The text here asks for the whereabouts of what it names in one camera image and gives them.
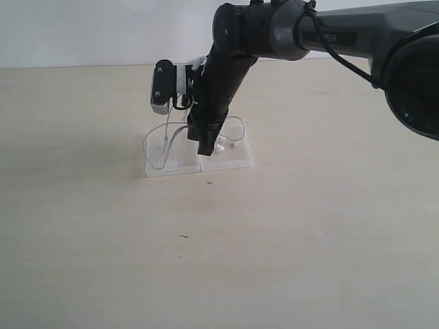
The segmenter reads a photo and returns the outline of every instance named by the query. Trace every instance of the black cable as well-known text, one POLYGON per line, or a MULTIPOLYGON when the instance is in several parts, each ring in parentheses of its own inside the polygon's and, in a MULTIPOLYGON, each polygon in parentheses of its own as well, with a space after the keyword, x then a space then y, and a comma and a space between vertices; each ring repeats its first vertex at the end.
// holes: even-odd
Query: black cable
POLYGON ((318 21, 316 11, 314 10, 315 8, 316 8, 316 1, 311 0, 305 4, 304 11, 305 11, 305 15, 309 16, 313 21, 317 36, 319 38, 319 41, 322 43, 324 50, 326 50, 327 53, 331 55, 337 62, 339 62, 341 65, 345 66, 346 68, 350 69, 353 73, 369 81, 373 86, 380 88, 384 91, 387 91, 388 88, 382 81, 373 78, 371 75, 367 74, 359 67, 355 66, 354 64, 348 62, 342 56, 340 56, 338 53, 335 52, 335 50, 329 44, 328 40, 324 38, 323 31, 320 28, 320 22, 318 21))

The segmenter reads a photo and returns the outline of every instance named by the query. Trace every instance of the beige table surface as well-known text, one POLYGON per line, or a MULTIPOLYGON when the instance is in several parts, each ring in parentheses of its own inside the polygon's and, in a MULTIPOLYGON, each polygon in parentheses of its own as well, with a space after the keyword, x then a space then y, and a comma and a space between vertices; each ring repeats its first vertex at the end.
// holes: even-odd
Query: beige table surface
POLYGON ((151 74, 0 71, 1 329, 438 327, 439 144, 381 92, 258 63, 254 168, 144 178, 151 74))

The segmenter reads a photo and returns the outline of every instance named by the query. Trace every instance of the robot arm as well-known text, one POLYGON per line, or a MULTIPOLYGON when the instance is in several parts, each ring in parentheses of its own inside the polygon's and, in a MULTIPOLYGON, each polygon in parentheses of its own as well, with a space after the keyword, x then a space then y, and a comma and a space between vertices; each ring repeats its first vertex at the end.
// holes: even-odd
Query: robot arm
MULTIPOLYGON (((191 107, 188 139, 199 142, 199 154, 212 154, 228 107, 258 58, 295 61, 310 51, 331 54, 383 89, 402 124, 439 140, 439 1, 328 12, 316 12, 315 6, 315 1, 252 0, 250 5, 226 3, 218 8, 206 62, 196 71, 186 66, 183 75, 183 108, 191 107), (340 55, 367 58, 370 74, 340 55)), ((170 61, 157 63, 155 108, 170 97, 175 103, 176 81, 181 80, 177 71, 170 61)), ((160 109, 157 112, 167 114, 160 109)))

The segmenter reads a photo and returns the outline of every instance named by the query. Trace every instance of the transparent acrylic holder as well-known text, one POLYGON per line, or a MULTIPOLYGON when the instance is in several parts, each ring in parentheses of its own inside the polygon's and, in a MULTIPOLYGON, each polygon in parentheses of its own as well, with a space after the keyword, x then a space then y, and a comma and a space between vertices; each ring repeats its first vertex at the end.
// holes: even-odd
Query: transparent acrylic holder
POLYGON ((214 151, 211 156, 200 156, 202 171, 217 171, 253 167, 253 155, 248 142, 248 132, 244 131, 242 122, 235 117, 227 118, 221 131, 225 136, 219 143, 224 150, 214 151))
MULTIPOLYGON (((168 138, 171 140, 174 132, 182 125, 169 125, 168 138)), ((146 176, 158 177, 166 175, 178 175, 181 173, 197 173, 200 171, 200 159, 197 155, 198 144, 187 139, 187 130, 181 131, 174 140, 165 168, 156 170, 160 167, 161 155, 165 137, 165 126, 152 132, 147 138, 146 156, 146 176)))
MULTIPOLYGON (((169 140, 181 126, 183 124, 169 125, 169 140)), ((163 152, 165 126, 155 130, 147 138, 146 155, 149 161, 146 162, 146 176, 158 177, 252 167, 254 161, 247 139, 248 133, 245 132, 244 138, 238 143, 230 141, 230 139, 238 140, 243 136, 244 127, 241 121, 234 117, 227 118, 221 134, 226 137, 220 142, 224 150, 221 152, 214 151, 211 156, 199 156, 197 154, 198 143, 187 139, 187 130, 181 131, 172 145, 165 168, 156 170, 150 162, 155 167, 159 167, 163 152)))

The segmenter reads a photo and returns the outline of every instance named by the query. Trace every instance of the clear plastic object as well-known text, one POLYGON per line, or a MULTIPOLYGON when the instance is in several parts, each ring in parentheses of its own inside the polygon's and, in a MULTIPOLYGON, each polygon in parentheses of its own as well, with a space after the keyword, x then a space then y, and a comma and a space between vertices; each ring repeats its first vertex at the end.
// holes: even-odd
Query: clear plastic object
MULTIPOLYGON (((163 154, 163 137, 165 135, 165 128, 166 127, 163 126, 155 130, 147 138, 146 156, 148 161, 146 161, 145 168, 146 176, 158 177, 199 172, 201 168, 200 159, 197 155, 198 144, 187 139, 186 130, 181 131, 181 133, 175 138, 165 167, 161 170, 154 168, 159 168, 162 164, 161 158, 163 154)), ((175 125, 169 125, 169 139, 171 139, 172 135, 178 128, 179 127, 175 127, 175 125)))
POLYGON ((206 172, 253 167, 254 159, 248 142, 248 132, 242 122, 233 117, 228 118, 221 135, 223 138, 218 140, 218 150, 211 156, 200 156, 201 170, 206 172))

